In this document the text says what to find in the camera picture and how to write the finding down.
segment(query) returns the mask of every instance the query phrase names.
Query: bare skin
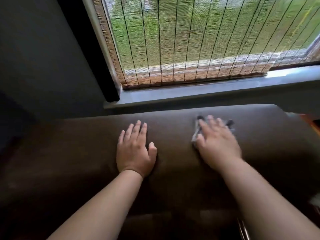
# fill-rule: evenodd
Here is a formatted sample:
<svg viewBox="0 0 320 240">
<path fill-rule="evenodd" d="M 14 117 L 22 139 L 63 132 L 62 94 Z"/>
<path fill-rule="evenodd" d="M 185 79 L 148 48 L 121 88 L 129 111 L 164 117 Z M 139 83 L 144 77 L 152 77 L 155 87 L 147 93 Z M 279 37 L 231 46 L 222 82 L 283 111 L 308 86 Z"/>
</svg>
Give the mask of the bare skin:
<svg viewBox="0 0 320 240">
<path fill-rule="evenodd" d="M 241 157 L 236 138 L 221 119 L 200 121 L 197 148 L 218 171 L 238 202 L 250 233 L 265 240 L 320 239 L 320 229 L 291 205 Z M 147 125 L 137 121 L 121 132 L 117 146 L 119 175 L 75 212 L 48 239 L 117 239 L 143 179 L 150 174 L 157 149 L 146 144 Z"/>
</svg>

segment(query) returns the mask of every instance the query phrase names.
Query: window blind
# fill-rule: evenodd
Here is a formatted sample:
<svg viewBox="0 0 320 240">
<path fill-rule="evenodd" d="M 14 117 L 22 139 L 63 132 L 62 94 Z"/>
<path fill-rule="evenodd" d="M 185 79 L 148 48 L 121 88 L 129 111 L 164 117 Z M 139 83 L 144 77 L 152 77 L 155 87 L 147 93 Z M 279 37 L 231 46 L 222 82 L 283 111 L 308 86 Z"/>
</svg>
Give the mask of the window blind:
<svg viewBox="0 0 320 240">
<path fill-rule="evenodd" d="M 319 60 L 320 0 L 93 0 L 124 88 Z"/>
</svg>

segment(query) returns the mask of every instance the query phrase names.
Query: bamboo blind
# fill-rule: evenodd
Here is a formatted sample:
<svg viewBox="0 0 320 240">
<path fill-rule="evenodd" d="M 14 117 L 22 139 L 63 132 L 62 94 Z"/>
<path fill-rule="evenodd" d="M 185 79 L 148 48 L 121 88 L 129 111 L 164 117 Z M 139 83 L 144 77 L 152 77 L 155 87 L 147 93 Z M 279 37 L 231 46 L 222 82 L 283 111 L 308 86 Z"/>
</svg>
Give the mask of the bamboo blind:
<svg viewBox="0 0 320 240">
<path fill-rule="evenodd" d="M 124 88 L 320 60 L 320 0 L 93 0 Z"/>
</svg>

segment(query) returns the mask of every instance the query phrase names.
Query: window sill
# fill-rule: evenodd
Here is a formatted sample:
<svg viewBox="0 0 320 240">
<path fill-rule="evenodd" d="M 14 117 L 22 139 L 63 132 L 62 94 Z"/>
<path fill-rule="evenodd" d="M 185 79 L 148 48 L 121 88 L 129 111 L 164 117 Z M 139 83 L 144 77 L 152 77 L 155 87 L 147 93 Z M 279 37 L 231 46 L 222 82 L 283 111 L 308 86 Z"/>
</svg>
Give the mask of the window sill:
<svg viewBox="0 0 320 240">
<path fill-rule="evenodd" d="M 103 108 L 112 109 L 130 107 L 314 80 L 320 80 L 320 65 L 275 70 L 268 72 L 266 76 L 253 78 L 223 80 L 200 84 L 194 83 L 170 87 L 122 90 L 119 101 L 112 103 L 104 102 Z"/>
</svg>

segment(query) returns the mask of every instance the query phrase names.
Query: hand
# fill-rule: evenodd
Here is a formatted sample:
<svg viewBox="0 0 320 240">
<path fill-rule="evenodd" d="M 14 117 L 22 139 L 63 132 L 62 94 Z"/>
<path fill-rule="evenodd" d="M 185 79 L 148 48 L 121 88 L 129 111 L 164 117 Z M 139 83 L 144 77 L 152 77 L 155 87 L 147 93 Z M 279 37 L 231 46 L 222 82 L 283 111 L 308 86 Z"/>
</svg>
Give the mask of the hand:
<svg viewBox="0 0 320 240">
<path fill-rule="evenodd" d="M 142 178 L 148 176 L 153 169 L 157 157 L 157 148 L 153 142 L 149 144 L 149 151 L 146 149 L 147 124 L 144 123 L 139 133 L 141 121 L 136 125 L 129 125 L 126 133 L 123 130 L 120 134 L 117 146 L 117 167 L 121 173 L 124 170 L 133 170 L 139 173 Z"/>
<path fill-rule="evenodd" d="M 235 160 L 241 160 L 241 149 L 229 128 L 220 118 L 208 115 L 208 124 L 199 120 L 202 134 L 198 134 L 196 145 L 203 160 L 212 168 L 221 171 Z"/>
</svg>

